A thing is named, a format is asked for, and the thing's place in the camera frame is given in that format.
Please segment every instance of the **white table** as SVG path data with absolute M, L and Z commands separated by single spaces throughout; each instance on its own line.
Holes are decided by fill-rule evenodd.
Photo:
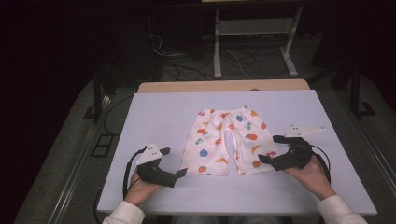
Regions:
M 160 167 L 175 172 L 187 133 L 195 116 L 205 107 L 254 108 L 272 135 L 283 134 L 290 125 L 325 126 L 326 131 L 305 137 L 321 147 L 332 163 L 332 186 L 358 213 L 376 210 L 352 167 L 315 91 L 206 91 L 138 93 L 132 100 L 106 184 L 99 211 L 111 212 L 122 200 L 122 179 L 127 161 L 151 142 L 170 147 Z M 226 138 L 229 154 L 232 141 Z M 280 152 L 287 146 L 277 145 Z M 173 189 L 156 192 L 140 207 L 146 214 L 307 215 L 317 212 L 318 200 L 295 179 L 282 172 L 238 175 L 232 160 L 227 176 L 187 174 Z

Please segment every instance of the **shirt sleeve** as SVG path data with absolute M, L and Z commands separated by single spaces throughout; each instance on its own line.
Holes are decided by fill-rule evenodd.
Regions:
M 354 213 L 349 208 L 340 195 L 334 195 L 318 203 L 318 210 L 322 214 L 324 221 L 328 224 L 367 223 L 361 215 Z
M 104 224 L 140 224 L 145 214 L 138 207 L 125 201 L 120 202 L 119 206 L 103 221 Z

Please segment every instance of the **white tag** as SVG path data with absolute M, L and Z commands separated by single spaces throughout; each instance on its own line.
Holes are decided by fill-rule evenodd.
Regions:
M 325 127 L 291 125 L 291 128 L 285 133 L 285 137 L 303 137 L 311 133 L 320 133 L 325 130 Z
M 151 143 L 150 145 L 148 145 L 148 148 L 146 148 L 146 150 L 139 157 L 136 164 L 141 165 L 149 161 L 155 161 L 161 158 L 162 156 L 163 154 L 157 148 L 157 146 L 154 143 Z

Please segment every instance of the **floor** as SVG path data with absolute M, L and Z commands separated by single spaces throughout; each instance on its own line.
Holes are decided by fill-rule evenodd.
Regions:
M 159 81 L 213 80 L 211 37 L 191 49 L 157 49 L 166 51 Z M 220 40 L 222 78 L 271 79 L 290 78 L 279 47 L 286 41 L 279 35 L 233 36 Z M 299 78 L 309 79 L 323 68 L 310 65 L 320 36 L 297 36 L 290 57 Z M 366 187 L 378 214 L 365 216 L 369 223 L 396 220 L 394 173 L 396 147 L 395 112 L 382 100 L 376 86 L 361 78 L 361 100 L 376 115 L 356 119 L 348 108 L 349 85 L 345 90 L 331 86 L 335 73 L 310 85 L 316 90 L 348 157 Z M 112 156 L 129 104 L 137 87 L 123 87 L 103 100 L 103 115 L 98 122 L 84 119 L 93 107 L 92 82 L 81 92 L 58 138 L 31 188 L 15 223 L 95 223 L 106 214 L 93 212 L 95 200 L 106 180 Z M 93 157 L 94 154 L 105 157 Z M 155 223 L 148 216 L 146 223 Z M 316 223 L 317 217 L 294 217 L 294 223 Z

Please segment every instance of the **white fabric with colorful print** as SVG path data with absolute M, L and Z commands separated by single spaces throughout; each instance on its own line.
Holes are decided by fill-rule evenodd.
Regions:
M 277 149 L 272 135 L 259 115 L 247 106 L 231 110 L 204 109 L 187 137 L 181 169 L 188 173 L 227 175 L 229 155 L 224 136 L 233 137 L 234 160 L 238 174 L 273 171 L 262 164 L 259 154 L 274 157 Z

